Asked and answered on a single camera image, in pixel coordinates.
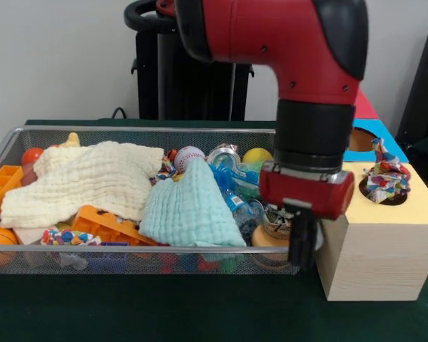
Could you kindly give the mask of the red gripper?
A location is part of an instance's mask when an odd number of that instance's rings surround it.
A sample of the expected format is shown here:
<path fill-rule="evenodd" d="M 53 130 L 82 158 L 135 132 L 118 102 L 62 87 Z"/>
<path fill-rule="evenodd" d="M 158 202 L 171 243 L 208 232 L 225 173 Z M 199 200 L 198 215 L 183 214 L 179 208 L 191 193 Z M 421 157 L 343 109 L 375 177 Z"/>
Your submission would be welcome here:
<path fill-rule="evenodd" d="M 265 162 L 259 186 L 260 196 L 266 202 L 302 208 L 296 210 L 292 219 L 288 261 L 294 266 L 310 268 L 317 244 L 316 217 L 337 219 L 347 211 L 355 188 L 354 174 L 345 170 L 335 174 L 303 172 Z M 303 209 L 312 211 L 307 222 Z"/>

